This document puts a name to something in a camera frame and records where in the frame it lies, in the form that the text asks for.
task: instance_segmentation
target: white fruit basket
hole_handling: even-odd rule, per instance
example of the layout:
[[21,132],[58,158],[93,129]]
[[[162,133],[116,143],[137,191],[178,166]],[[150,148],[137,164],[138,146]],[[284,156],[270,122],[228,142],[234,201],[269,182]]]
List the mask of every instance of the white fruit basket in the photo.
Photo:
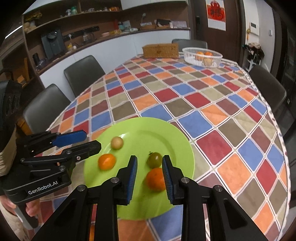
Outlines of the white fruit basket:
[[203,48],[188,47],[183,48],[182,51],[186,63],[207,68],[219,67],[223,57],[216,51]]

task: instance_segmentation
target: green plate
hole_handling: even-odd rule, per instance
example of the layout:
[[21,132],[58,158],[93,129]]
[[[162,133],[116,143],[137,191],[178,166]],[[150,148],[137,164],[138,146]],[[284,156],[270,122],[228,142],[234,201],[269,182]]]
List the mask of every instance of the green plate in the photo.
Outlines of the green plate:
[[[120,150],[111,149],[110,141],[115,136],[120,136],[124,141]],[[193,176],[194,156],[191,145],[178,128],[166,121],[150,117],[128,119],[108,128],[97,140],[102,144],[102,150],[85,160],[84,164],[87,187],[101,185],[105,180],[115,177],[120,168],[127,166],[131,155],[138,158],[133,198],[128,206],[117,206],[119,218],[149,219],[173,207],[166,191],[153,192],[145,185],[145,177],[151,170],[146,164],[149,152],[170,155],[173,166],[179,167],[184,176]],[[101,171],[97,164],[98,158],[105,153],[113,154],[117,160],[111,170]]]

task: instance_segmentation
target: chair backrest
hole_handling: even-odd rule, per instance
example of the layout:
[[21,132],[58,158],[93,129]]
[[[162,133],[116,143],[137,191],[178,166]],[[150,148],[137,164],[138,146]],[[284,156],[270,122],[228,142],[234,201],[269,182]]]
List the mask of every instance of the chair backrest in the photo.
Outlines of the chair backrest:
[[66,68],[64,74],[77,97],[105,72],[95,57],[89,55]]
[[51,84],[25,108],[23,117],[33,134],[43,132],[69,104],[63,92]]
[[249,75],[272,111],[276,111],[287,96],[285,88],[271,73],[258,64],[251,69]]
[[183,48],[196,47],[207,49],[207,42],[196,39],[173,39],[172,44],[177,43],[179,45],[179,52],[182,52]]

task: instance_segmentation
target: human hand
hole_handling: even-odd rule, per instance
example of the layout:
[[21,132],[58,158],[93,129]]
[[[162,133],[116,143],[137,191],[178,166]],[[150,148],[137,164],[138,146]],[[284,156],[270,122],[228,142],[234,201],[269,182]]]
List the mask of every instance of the human hand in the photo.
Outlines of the human hand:
[[[0,202],[4,206],[4,208],[11,212],[13,215],[15,215],[14,209],[16,208],[16,205],[11,202],[6,195],[0,196]],[[37,215],[40,211],[40,200],[36,199],[31,202],[26,203],[26,212],[30,217],[33,217]]]

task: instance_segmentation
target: door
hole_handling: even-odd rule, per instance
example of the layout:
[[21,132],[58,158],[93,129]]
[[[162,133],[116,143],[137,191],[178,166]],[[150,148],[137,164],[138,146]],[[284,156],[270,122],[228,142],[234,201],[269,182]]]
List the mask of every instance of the door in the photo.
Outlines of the door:
[[[242,49],[242,21],[239,13],[239,1],[242,0],[224,1],[226,31],[223,31],[208,27],[206,5],[206,2],[208,4],[212,2],[215,7],[217,3],[223,1],[192,0],[196,22],[196,39],[206,41],[209,49],[217,51],[223,55],[223,58],[236,61],[237,63],[239,63],[240,51]],[[220,9],[218,16],[220,15],[223,15],[223,9]]]

